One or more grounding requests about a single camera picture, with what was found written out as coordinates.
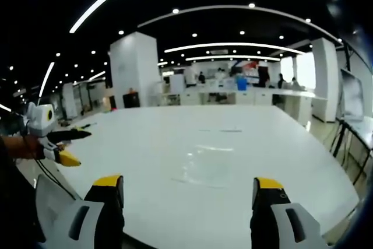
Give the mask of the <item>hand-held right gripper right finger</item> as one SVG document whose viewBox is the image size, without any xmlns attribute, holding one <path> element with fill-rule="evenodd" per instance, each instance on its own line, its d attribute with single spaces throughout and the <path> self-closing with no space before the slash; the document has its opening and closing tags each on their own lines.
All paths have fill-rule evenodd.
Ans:
<svg viewBox="0 0 373 249">
<path fill-rule="evenodd" d="M 320 224 L 270 178 L 254 178 L 250 229 L 252 248 L 328 248 Z"/>
</svg>

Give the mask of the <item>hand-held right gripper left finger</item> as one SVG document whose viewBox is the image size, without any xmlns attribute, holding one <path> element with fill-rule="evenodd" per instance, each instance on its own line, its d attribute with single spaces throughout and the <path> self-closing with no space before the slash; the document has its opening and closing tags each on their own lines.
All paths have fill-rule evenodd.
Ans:
<svg viewBox="0 0 373 249">
<path fill-rule="evenodd" d="M 42 248 L 121 248 L 124 178 L 95 181 L 84 198 L 74 198 L 40 175 L 35 198 Z"/>
</svg>

